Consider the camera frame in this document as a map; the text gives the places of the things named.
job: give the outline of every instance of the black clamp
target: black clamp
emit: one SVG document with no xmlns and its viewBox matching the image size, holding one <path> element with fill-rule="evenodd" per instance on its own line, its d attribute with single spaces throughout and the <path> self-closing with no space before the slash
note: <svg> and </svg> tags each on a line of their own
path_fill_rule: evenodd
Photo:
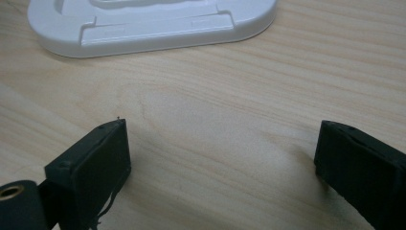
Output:
<svg viewBox="0 0 406 230">
<path fill-rule="evenodd" d="M 98 126 L 45 167 L 39 186 L 22 180 L 0 187 L 1 229 L 97 229 L 130 172 L 125 120 Z"/>
</svg>

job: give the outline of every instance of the wooden table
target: wooden table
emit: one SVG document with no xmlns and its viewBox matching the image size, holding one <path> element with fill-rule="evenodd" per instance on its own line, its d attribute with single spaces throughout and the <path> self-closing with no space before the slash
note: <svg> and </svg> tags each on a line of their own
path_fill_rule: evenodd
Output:
<svg viewBox="0 0 406 230">
<path fill-rule="evenodd" d="M 126 118 L 132 174 L 100 229 L 372 229 L 313 165 L 319 127 L 406 151 L 406 1 L 281 0 L 236 43 L 74 59 L 0 2 L 0 184 Z"/>
</svg>

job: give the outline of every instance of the black object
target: black object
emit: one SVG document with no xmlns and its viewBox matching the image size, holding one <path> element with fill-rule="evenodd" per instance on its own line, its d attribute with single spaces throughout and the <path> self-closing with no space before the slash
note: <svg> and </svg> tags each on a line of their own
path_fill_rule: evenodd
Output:
<svg viewBox="0 0 406 230">
<path fill-rule="evenodd" d="M 0 187 L 0 229 L 97 229 L 130 171 L 125 120 L 98 126 L 45 167 L 38 187 L 27 180 Z"/>
<path fill-rule="evenodd" d="M 352 126 L 322 121 L 316 173 L 375 229 L 406 229 L 406 155 Z"/>
</svg>

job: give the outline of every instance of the white plastic object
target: white plastic object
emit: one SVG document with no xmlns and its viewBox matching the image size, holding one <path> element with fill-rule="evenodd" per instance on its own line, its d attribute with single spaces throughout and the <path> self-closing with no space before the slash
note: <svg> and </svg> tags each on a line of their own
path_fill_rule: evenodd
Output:
<svg viewBox="0 0 406 230">
<path fill-rule="evenodd" d="M 90 58 L 239 41 L 265 30 L 277 0 L 31 0 L 49 51 Z"/>
</svg>

